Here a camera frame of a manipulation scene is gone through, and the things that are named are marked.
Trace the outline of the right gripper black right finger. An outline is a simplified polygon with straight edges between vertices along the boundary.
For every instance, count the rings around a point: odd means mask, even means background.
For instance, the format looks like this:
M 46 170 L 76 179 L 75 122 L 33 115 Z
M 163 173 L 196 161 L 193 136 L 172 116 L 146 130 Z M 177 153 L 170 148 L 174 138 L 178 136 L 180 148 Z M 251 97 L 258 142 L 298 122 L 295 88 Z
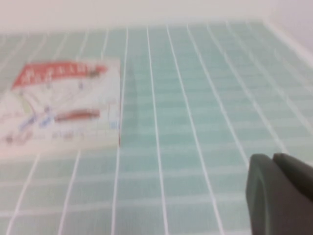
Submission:
M 313 195 L 313 167 L 285 153 L 275 153 L 273 161 L 289 181 L 305 196 Z

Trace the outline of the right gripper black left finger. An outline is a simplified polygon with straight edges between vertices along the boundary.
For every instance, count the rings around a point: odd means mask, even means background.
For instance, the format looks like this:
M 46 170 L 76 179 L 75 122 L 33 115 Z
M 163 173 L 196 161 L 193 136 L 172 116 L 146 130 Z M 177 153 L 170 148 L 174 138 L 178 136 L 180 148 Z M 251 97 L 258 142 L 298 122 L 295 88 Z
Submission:
M 250 158 L 246 201 L 254 235 L 311 235 L 313 196 L 305 196 L 265 154 Z

